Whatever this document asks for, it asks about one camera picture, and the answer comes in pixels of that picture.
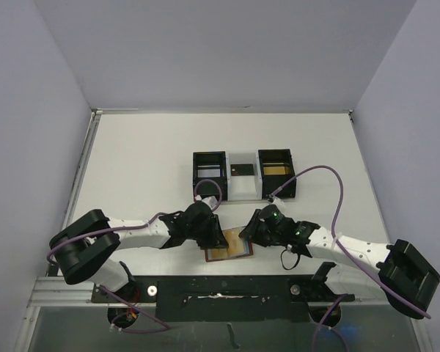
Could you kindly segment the brown leather card holder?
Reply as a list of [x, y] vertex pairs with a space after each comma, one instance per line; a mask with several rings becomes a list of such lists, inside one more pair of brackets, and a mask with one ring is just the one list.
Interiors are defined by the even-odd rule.
[[205, 262], [211, 263], [251, 257], [254, 254], [252, 244], [240, 237], [242, 230], [243, 227], [224, 230], [223, 235], [227, 240], [228, 247], [226, 249], [206, 249]]

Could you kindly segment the gold card in tray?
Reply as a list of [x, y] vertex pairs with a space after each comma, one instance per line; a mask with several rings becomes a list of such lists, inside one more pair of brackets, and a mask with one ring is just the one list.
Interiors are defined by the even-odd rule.
[[288, 166], [264, 166], [263, 174], [265, 176], [283, 176], [290, 174], [290, 168]]

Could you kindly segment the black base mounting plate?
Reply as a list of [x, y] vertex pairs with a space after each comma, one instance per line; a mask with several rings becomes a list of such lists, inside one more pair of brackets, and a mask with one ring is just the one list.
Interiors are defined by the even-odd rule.
[[314, 274], [256, 276], [136, 276], [117, 292], [131, 303], [154, 304], [172, 322], [309, 321], [309, 306], [324, 307], [336, 293]]

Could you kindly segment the aluminium frame rail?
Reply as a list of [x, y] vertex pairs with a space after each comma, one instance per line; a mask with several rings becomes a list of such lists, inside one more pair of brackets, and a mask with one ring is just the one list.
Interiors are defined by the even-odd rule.
[[85, 307], [91, 304], [93, 284], [68, 285], [62, 276], [39, 277], [34, 283], [29, 307]]

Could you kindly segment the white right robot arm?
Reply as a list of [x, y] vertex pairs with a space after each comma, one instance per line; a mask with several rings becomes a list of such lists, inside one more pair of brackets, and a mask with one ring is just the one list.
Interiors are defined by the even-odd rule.
[[314, 295], [322, 300], [334, 294], [386, 299], [398, 312], [423, 319], [440, 283], [438, 271], [408, 241], [375, 243], [332, 235], [319, 224], [287, 217], [275, 205], [257, 209], [240, 237], [334, 263], [330, 274], [312, 281]]

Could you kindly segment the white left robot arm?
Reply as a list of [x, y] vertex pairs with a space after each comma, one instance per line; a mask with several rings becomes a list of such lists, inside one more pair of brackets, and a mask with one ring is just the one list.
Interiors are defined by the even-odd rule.
[[202, 201], [174, 213], [157, 213], [146, 222], [119, 220], [101, 209], [84, 214], [49, 242], [46, 260], [59, 268], [65, 282], [92, 282], [105, 287], [118, 301], [134, 293], [134, 278], [127, 265], [111, 259], [122, 249], [171, 249], [185, 241], [205, 249], [226, 249], [229, 244], [219, 217]]

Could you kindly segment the gold credit card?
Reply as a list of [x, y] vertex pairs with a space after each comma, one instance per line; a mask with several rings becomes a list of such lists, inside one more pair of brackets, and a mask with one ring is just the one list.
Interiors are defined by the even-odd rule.
[[224, 231], [224, 237], [228, 242], [227, 255], [229, 257], [237, 257], [248, 253], [248, 243], [239, 237], [242, 229], [242, 227], [236, 227]]

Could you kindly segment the silver card in tray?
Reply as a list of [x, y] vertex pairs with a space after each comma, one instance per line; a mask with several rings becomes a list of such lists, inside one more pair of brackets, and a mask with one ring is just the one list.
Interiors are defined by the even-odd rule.
[[197, 169], [197, 177], [199, 178], [212, 178], [221, 177], [221, 169], [219, 167], [200, 167]]

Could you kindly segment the black white card sorting tray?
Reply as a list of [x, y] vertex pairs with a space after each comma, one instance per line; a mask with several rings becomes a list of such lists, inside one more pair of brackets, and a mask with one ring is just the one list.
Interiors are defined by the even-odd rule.
[[[231, 175], [232, 164], [252, 164], [254, 176]], [[264, 166], [288, 166], [289, 175], [265, 176]], [[219, 167], [221, 177], [199, 178], [200, 167]], [[222, 202], [266, 200], [270, 195], [280, 199], [296, 197], [293, 157], [289, 149], [267, 149], [247, 152], [195, 152], [193, 154], [193, 193], [202, 198], [215, 196]]]

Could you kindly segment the black card in tray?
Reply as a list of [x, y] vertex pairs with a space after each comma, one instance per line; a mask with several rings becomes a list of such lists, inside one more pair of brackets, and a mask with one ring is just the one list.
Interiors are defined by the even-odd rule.
[[233, 177], [254, 176], [254, 166], [252, 164], [232, 164], [231, 175]]

